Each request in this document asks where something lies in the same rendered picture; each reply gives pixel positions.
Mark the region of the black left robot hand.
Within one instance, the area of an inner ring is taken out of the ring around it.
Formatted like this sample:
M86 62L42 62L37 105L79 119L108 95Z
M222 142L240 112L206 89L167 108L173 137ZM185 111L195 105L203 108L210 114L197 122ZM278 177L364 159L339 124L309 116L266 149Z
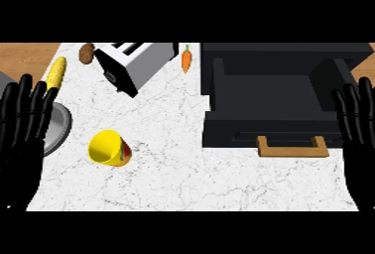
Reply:
M45 138L59 90L24 74L0 98L0 214L24 212L40 187Z

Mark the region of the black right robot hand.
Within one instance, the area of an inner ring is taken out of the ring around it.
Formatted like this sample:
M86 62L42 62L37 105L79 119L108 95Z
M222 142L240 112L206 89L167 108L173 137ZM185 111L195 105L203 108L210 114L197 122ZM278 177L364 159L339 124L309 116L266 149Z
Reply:
M331 92L343 138L344 177L358 209L375 212L375 87L367 76Z

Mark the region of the yellow cup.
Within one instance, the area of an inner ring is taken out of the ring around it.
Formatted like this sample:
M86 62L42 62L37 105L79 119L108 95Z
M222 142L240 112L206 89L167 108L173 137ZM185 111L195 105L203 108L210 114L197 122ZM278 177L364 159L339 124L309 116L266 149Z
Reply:
M89 157L93 162L113 167L123 167L132 158L132 150L114 130L98 132L89 143Z

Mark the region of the dark grey open drawer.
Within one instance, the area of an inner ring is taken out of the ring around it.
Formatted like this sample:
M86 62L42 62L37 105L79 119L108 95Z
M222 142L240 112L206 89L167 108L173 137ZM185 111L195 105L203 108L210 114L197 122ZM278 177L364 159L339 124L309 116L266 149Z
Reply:
M367 43L204 43L201 93L210 97L203 146L341 146L331 91L374 54Z

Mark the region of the grey round plate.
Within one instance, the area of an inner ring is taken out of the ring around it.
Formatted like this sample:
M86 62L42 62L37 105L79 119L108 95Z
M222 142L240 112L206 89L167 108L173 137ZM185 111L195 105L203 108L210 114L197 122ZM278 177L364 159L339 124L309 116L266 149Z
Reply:
M62 146L73 129L73 113L68 107L55 102L52 120L46 133L45 156L49 156Z

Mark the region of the yellow corn cob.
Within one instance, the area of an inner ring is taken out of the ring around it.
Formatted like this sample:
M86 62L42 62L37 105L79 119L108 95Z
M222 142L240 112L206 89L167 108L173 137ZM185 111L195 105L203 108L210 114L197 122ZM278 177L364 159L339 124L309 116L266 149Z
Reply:
M67 58L59 57L52 65L48 75L48 88L59 88L62 86L67 64Z

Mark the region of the brown potato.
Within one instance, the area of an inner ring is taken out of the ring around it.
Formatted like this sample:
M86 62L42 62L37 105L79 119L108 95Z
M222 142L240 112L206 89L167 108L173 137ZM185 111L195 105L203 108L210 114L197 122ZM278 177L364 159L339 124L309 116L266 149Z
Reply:
M86 43L80 49L80 61L83 64L90 64L95 59L95 44Z

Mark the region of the silver toaster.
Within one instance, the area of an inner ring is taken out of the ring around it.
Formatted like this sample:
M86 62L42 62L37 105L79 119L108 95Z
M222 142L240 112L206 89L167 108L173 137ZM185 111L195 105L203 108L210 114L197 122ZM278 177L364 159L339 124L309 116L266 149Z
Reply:
M104 76L130 97L179 55L178 43L110 43L93 51Z

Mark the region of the orange carrot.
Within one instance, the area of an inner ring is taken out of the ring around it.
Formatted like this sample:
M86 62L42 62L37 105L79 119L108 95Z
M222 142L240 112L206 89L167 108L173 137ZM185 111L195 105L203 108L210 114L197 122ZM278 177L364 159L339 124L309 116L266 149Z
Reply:
M188 73L191 63L192 63L192 53L189 50L189 45L186 45L186 48L182 54L182 69L185 73Z

